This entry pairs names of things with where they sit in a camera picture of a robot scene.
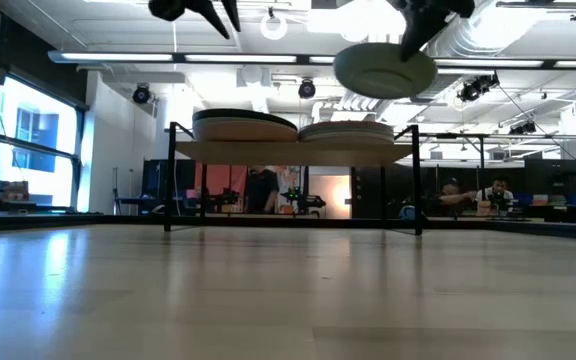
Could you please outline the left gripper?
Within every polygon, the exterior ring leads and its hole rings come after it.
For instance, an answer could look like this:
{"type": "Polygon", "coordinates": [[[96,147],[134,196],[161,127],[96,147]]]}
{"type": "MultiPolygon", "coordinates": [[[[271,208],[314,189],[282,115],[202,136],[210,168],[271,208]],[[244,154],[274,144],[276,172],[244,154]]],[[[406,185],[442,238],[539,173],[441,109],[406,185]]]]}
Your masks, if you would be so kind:
{"type": "MultiPolygon", "coordinates": [[[[221,0],[222,6],[236,32],[241,31],[237,0],[221,0]]],[[[229,33],[217,14],[211,0],[150,0],[148,9],[152,16],[165,21],[175,21],[181,17],[186,7],[201,15],[223,38],[229,33]]]]}

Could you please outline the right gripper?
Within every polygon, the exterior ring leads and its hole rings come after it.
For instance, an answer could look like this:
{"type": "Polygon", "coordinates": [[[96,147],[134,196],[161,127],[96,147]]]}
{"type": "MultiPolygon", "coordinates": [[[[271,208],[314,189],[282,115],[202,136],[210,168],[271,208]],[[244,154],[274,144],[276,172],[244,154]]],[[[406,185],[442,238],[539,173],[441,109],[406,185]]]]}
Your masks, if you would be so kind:
{"type": "Polygon", "coordinates": [[[446,25],[452,13],[468,18],[475,10],[474,0],[390,0],[402,11],[406,28],[401,40],[401,60],[408,61],[446,25]]]}

